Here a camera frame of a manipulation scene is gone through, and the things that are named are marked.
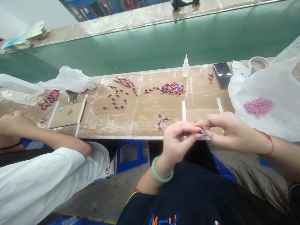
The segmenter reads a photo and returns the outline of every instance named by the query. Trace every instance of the hand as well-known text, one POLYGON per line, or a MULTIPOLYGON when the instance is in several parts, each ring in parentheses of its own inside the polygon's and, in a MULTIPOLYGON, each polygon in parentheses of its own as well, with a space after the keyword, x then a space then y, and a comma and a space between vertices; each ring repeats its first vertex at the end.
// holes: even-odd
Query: hand
POLYGON ((212 143, 221 147, 230 148, 241 153, 267 154, 272 150, 270 140, 251 128, 232 112, 208 114, 206 119, 196 123, 202 127, 212 143), (210 130, 211 127, 221 127, 224 135, 210 130))
POLYGON ((1 117, 0 134, 22 137, 24 132, 36 126, 35 122, 25 117, 21 110, 17 110, 1 117))
POLYGON ((196 140, 202 137, 196 134, 200 130, 194 123, 180 121, 169 126, 163 135, 163 152, 161 159, 165 163, 175 164, 180 162, 185 153, 195 143, 196 140))

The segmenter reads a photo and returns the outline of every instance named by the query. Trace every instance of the black phone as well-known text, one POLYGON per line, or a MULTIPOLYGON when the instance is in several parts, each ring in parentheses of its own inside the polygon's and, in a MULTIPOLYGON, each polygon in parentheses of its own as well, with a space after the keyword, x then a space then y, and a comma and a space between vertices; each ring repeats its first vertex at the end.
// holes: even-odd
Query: black phone
POLYGON ((227 88, 232 77, 231 70, 226 62, 221 62, 213 65, 213 68, 218 77, 221 88, 227 88))

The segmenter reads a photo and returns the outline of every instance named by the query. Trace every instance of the white shirt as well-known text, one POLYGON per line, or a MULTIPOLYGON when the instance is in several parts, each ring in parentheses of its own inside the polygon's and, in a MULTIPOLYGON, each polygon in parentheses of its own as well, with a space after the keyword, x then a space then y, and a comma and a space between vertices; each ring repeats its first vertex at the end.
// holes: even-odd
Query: white shirt
POLYGON ((0 224, 38 224, 99 177, 109 165, 108 151, 101 144, 89 143, 93 152, 87 158, 61 147, 0 168, 0 224))

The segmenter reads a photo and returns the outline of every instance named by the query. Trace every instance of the cardboard work surface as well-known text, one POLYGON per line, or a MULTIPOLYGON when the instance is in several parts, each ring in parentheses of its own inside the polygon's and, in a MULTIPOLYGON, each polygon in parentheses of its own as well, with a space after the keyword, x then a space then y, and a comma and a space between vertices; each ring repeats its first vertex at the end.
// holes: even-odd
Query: cardboard work surface
MULTIPOLYGON (((214 73, 213 68, 208 68, 209 73, 214 73)), ((85 94, 88 94, 87 103, 82 115, 78 137, 80 138, 126 138, 135 137, 149 137, 149 139, 163 136, 163 131, 171 124, 182 120, 182 101, 186 101, 187 121, 195 122, 205 118, 207 114, 219 113, 219 106, 217 98, 220 98, 224 112, 232 111, 232 107, 227 89, 221 89, 217 78, 214 78, 212 84, 208 79, 208 74, 201 75, 200 69, 190 69, 188 77, 182 76, 182 70, 167 71, 167 72, 153 72, 153 73, 137 73, 131 75, 119 76, 128 78, 134 84, 138 97, 134 96, 132 90, 128 87, 115 83, 113 77, 97 77, 94 79, 96 89, 94 91, 88 90, 85 93, 78 95, 77 103, 83 101, 85 94), (154 90, 150 93, 144 94, 145 89, 154 87, 161 87, 165 83, 172 83, 176 81, 179 86, 184 85, 186 92, 179 95, 161 94, 160 90, 154 90), (115 86, 117 89, 122 89, 125 93, 118 92, 120 97, 114 96, 115 89, 110 86, 115 86), (107 97, 112 94, 111 98, 115 99, 115 106, 124 106, 123 109, 115 109, 113 102, 107 97), (93 107, 89 108, 89 104, 94 102, 93 107), (158 114, 171 118, 171 120, 162 121, 161 126, 164 130, 157 130, 156 124, 160 119, 158 114)), ((1 95, 12 93, 12 91, 2 91, 1 95)), ((58 97, 59 105, 57 110, 66 106, 68 103, 67 94, 65 91, 60 91, 58 97)), ((27 97, 30 100, 42 101, 43 97, 37 96, 27 97)), ((18 109, 23 109, 25 114, 35 121, 40 127, 47 127, 48 121, 54 109, 53 103, 46 110, 42 111, 36 106, 25 106, 14 103, 12 101, 0 98, 0 116, 11 113, 18 109), (48 120, 43 124, 39 121, 42 118, 48 120)), ((77 125, 69 125, 64 127, 57 127, 53 130, 67 135, 75 135, 77 125)))

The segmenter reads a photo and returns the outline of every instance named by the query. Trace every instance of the green panel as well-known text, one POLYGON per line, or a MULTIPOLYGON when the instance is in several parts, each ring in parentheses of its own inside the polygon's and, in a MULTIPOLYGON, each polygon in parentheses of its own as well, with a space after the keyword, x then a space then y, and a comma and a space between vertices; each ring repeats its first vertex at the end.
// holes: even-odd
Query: green panel
POLYGON ((288 0, 27 49, 0 56, 0 73, 46 81, 64 65, 87 76, 273 57, 300 35, 288 0))

